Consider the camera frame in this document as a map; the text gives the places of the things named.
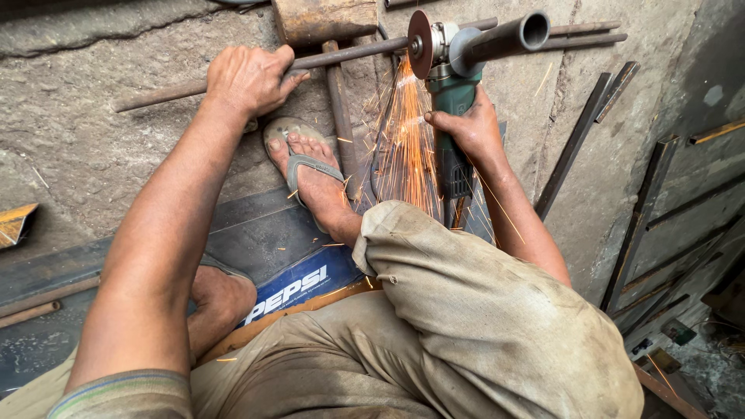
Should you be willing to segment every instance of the angle grinder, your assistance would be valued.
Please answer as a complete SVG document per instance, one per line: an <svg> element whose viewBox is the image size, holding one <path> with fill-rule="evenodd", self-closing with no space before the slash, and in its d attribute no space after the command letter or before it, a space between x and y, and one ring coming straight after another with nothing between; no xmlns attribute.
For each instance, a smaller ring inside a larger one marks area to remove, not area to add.
<svg viewBox="0 0 745 419"><path fill-rule="evenodd" d="M427 13L417 10L409 21L409 60L415 76L425 81L432 95L432 110L462 115L473 104L487 61L540 49L550 29L542 10L483 32L459 29L451 22L430 23ZM473 195L473 166L446 132L434 130L434 152L443 224L460 227L463 200ZM459 199L455 211L451 208L454 199Z"/></svg>

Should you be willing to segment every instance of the beige trousers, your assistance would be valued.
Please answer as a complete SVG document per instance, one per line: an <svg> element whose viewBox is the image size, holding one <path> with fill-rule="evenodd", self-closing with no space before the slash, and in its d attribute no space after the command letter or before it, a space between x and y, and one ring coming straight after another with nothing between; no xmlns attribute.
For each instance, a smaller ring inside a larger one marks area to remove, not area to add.
<svg viewBox="0 0 745 419"><path fill-rule="evenodd" d="M292 411L278 404L314 403L409 412L419 403L418 415L448 418L641 416L615 325L535 265L399 201L367 211L353 254L384 291L284 317L223 357L234 361L195 369L195 417L282 417ZM359 371L335 369L339 356ZM1 401L0 417L43 417L72 360ZM306 364L314 373L298 376ZM318 388L322 396L306 397Z"/></svg>

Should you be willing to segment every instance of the person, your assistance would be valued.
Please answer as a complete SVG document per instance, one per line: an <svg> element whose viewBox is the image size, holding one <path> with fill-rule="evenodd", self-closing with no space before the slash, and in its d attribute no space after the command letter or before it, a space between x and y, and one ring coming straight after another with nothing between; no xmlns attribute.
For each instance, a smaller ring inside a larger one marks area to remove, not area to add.
<svg viewBox="0 0 745 419"><path fill-rule="evenodd" d="M285 75L293 59L289 46L240 46L210 64L194 120L115 235L77 353L3 400L0 415L639 418L643 394L621 336L571 289L482 86L464 115L425 120L478 170L499 248L400 201L356 214L322 136L300 120L272 122L272 161L384 289L285 316L228 362L191 370L256 301L250 279L203 252L245 124L310 78ZM198 308L186 318L190 295Z"/></svg>

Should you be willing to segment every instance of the gray flip-flop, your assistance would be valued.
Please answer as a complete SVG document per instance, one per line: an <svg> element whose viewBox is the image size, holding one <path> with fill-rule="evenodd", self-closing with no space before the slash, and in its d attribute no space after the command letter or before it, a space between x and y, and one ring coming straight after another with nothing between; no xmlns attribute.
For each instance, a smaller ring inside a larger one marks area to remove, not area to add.
<svg viewBox="0 0 745 419"><path fill-rule="evenodd" d="M274 119L273 121L269 122L266 127L264 127L264 148L266 148L267 154L270 154L269 140L278 138L287 142L287 136L290 133L297 133L298 135L312 137L320 143L329 145L329 143L326 141L326 138L324 138L321 133L319 133L309 123L303 121L300 118L284 116L282 118ZM341 171L339 171L339 169L305 154L297 154L292 151L292 148L289 144L287 149L290 151L290 159L287 161L287 186L290 189L290 192L295 192L297 190L297 168L300 165L312 167L322 173L327 174L328 176L333 177L341 183L344 182L344 175L341 174ZM302 202L302 199L300 199L299 194L296 193L295 198L300 203L300 205L308 208L305 203ZM316 226L318 227L318 230L321 231L321 233L329 233L323 227L321 227L320 224L318 224L318 220L316 220L315 216L313 217L313 219L316 221Z"/></svg>
<svg viewBox="0 0 745 419"><path fill-rule="evenodd" d="M245 273L239 271L238 269L231 268L228 265L225 265L214 257L208 255L207 252L202 253L202 259L199 261L199 266L212 266L213 268L220 269L222 272L225 273L225 275L229 275L232 277L241 277L253 282L253 280L251 280L251 278L249 278L248 275L246 275Z"/></svg>

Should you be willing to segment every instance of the bare foot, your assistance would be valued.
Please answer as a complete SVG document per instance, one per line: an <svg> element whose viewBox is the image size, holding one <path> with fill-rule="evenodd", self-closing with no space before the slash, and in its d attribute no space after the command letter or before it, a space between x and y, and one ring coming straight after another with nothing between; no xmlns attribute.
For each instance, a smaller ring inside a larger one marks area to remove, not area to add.
<svg viewBox="0 0 745 419"><path fill-rule="evenodd" d="M339 162L336 161L331 147L315 138L289 133L288 143L297 154L305 154L339 168ZM290 158L287 146L287 143L280 139L269 141L270 157L285 179L287 161ZM362 218L349 207L342 183L321 171L300 165L297 168L297 188L300 199L331 237L337 242L354 247Z"/></svg>
<svg viewBox="0 0 745 419"><path fill-rule="evenodd" d="M220 269L200 266L191 285L191 299L197 311L187 319L189 347L199 359L251 313L256 287Z"/></svg>

